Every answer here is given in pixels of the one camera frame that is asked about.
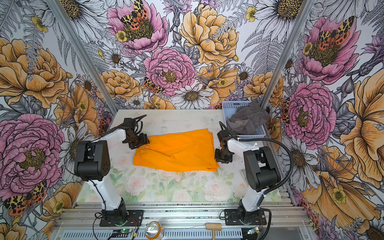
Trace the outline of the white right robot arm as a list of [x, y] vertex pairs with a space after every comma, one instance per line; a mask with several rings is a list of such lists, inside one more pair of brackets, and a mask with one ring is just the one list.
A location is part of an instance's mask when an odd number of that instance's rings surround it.
[[227, 130], [219, 131], [217, 137], [220, 148], [215, 150], [216, 162], [229, 164], [233, 162], [234, 157], [239, 157], [245, 167], [248, 189], [239, 202], [238, 216], [234, 222], [240, 222], [242, 225], [264, 224], [262, 202], [267, 191], [281, 181], [272, 150], [268, 146], [259, 145], [259, 142], [267, 139], [238, 139]]

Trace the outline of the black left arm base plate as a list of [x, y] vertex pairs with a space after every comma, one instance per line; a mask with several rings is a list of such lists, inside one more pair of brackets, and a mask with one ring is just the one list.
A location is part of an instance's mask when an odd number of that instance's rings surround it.
[[142, 225], [143, 210], [113, 210], [102, 211], [100, 227], [140, 227]]

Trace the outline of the orange drawstring shorts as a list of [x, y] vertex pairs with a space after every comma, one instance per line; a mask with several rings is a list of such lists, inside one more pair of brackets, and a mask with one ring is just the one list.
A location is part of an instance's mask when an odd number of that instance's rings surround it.
[[213, 134], [207, 129], [149, 137], [136, 149], [133, 165], [167, 172], [216, 172]]

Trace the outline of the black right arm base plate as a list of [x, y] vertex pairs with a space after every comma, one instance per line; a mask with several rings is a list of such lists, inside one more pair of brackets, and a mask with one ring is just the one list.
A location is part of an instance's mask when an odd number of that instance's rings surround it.
[[224, 220], [227, 226], [264, 226], [267, 224], [265, 212], [262, 210], [246, 212], [243, 209], [225, 209]]

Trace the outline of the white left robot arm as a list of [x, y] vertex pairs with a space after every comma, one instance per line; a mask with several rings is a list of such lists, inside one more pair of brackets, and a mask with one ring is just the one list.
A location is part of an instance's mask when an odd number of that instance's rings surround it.
[[107, 221], [121, 223], [129, 217], [124, 200], [116, 193], [108, 177], [111, 169], [109, 151], [118, 144], [127, 144], [131, 150], [149, 144], [148, 136], [142, 133], [144, 117], [146, 115], [125, 118], [122, 124], [101, 137], [77, 145], [74, 174], [96, 191], [102, 204], [102, 217]]

